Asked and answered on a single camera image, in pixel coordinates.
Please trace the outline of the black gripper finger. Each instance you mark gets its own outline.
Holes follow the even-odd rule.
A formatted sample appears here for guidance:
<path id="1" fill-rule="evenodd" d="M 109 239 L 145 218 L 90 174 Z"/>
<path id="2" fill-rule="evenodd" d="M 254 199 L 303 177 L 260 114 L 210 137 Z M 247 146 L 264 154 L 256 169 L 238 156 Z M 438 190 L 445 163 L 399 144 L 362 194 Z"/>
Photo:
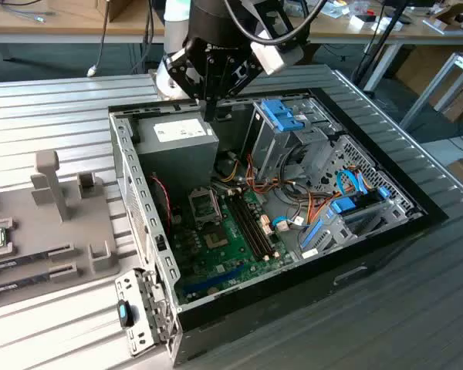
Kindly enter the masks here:
<path id="1" fill-rule="evenodd" d="M 192 65 L 185 49 L 167 56 L 167 72 L 190 98 L 198 102 L 203 120 L 213 120 L 213 99 L 206 95 L 206 81 Z"/>
<path id="2" fill-rule="evenodd" d="M 216 116 L 218 103 L 236 97 L 262 71 L 254 53 L 246 58 L 229 56 L 223 69 L 215 70 L 211 88 L 211 120 Z"/>

